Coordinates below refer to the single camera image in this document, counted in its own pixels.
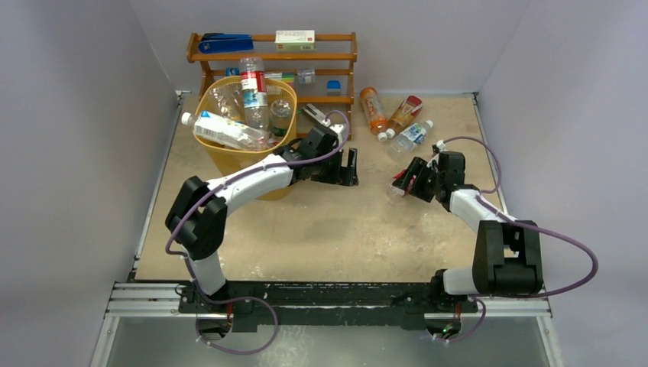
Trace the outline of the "blue green label white-cap bottle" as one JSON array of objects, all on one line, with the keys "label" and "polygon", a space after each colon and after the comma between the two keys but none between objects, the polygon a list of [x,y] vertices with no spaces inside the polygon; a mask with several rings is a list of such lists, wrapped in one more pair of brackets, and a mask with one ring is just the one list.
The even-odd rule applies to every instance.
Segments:
[{"label": "blue green label white-cap bottle", "polygon": [[433,127],[432,120],[413,123],[393,139],[390,144],[392,151],[398,154],[412,152],[425,141],[427,134]]}]

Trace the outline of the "red gold label bottle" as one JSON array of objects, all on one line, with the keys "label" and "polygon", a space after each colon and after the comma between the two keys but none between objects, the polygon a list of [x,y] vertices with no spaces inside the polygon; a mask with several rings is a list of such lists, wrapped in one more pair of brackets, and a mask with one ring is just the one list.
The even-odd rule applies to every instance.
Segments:
[{"label": "red gold label bottle", "polygon": [[423,102],[416,96],[408,96],[398,106],[392,116],[388,119],[385,134],[387,139],[392,139],[409,127],[413,120],[420,114]]}]

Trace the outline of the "orange label bottle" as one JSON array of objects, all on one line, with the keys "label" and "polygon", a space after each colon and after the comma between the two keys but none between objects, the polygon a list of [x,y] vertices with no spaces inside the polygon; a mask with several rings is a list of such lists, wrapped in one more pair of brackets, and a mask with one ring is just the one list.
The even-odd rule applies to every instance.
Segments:
[{"label": "orange label bottle", "polygon": [[360,99],[371,132],[378,141],[386,141],[387,117],[384,114],[377,90],[373,87],[364,88],[360,92]]}]

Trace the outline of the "yellow plastic bin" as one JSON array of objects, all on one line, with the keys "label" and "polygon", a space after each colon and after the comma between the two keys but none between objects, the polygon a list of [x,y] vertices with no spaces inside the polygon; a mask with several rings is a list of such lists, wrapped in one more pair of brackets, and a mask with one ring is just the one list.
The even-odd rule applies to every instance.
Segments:
[{"label": "yellow plastic bin", "polygon": [[[219,114],[220,111],[216,101],[212,98],[212,93],[216,90],[229,93],[237,92],[241,89],[240,80],[239,76],[227,76],[212,83],[202,94],[196,112],[208,111]],[[269,79],[266,81],[266,87],[269,103],[276,99],[285,99],[293,109],[297,107],[297,94],[290,84],[281,80]],[[289,141],[295,139],[297,137],[295,112],[292,112],[291,118],[285,136],[272,139],[270,147],[263,151],[237,150],[209,141],[198,135],[195,136],[195,139],[205,148],[221,175],[227,176],[256,164],[274,152],[279,146],[286,145]]]}]

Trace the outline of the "red landscape label bottle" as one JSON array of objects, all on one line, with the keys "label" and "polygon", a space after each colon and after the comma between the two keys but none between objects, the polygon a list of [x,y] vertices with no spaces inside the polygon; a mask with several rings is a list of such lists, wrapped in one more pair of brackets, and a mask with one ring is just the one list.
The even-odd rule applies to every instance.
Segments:
[{"label": "red landscape label bottle", "polygon": [[416,182],[419,174],[411,172],[407,169],[402,170],[394,176],[394,181],[390,184],[391,191],[398,196],[413,196],[416,197]]}]

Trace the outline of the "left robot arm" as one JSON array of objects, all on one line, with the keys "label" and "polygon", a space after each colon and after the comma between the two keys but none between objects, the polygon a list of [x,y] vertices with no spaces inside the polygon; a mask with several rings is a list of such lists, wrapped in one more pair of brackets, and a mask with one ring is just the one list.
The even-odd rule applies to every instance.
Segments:
[{"label": "left robot arm", "polygon": [[358,151],[345,149],[345,139],[319,125],[304,138],[277,146],[256,164],[209,181],[187,179],[167,214],[168,243],[178,243],[191,280],[200,289],[198,302],[210,313],[225,308],[227,280],[218,250],[228,216],[272,191],[302,180],[354,187],[359,184]]}]

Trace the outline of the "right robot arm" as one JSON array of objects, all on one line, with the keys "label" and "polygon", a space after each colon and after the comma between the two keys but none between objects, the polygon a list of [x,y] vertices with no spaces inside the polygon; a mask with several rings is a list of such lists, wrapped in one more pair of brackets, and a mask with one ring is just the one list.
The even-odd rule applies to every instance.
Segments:
[{"label": "right robot arm", "polygon": [[431,161],[415,157],[391,186],[428,203],[436,200],[476,235],[471,265],[436,275],[440,284],[429,290],[435,309],[449,310],[459,295],[530,296],[541,291],[541,246],[534,222],[504,219],[476,186],[467,184],[462,153],[442,151]]}]

